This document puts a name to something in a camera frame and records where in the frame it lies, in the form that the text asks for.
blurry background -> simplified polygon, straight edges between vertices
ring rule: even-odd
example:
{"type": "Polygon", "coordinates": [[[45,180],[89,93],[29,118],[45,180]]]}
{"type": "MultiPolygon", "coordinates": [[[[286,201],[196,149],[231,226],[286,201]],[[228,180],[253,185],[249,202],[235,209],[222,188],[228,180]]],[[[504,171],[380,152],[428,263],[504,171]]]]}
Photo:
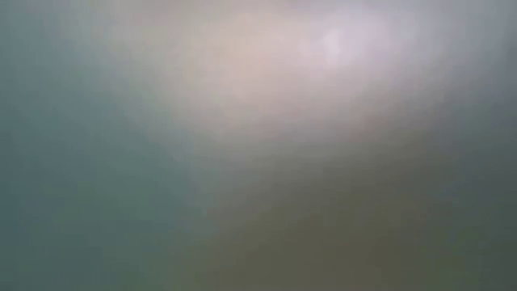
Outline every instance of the blurry background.
{"type": "Polygon", "coordinates": [[[2,289],[514,289],[515,9],[3,1],[2,289]]]}

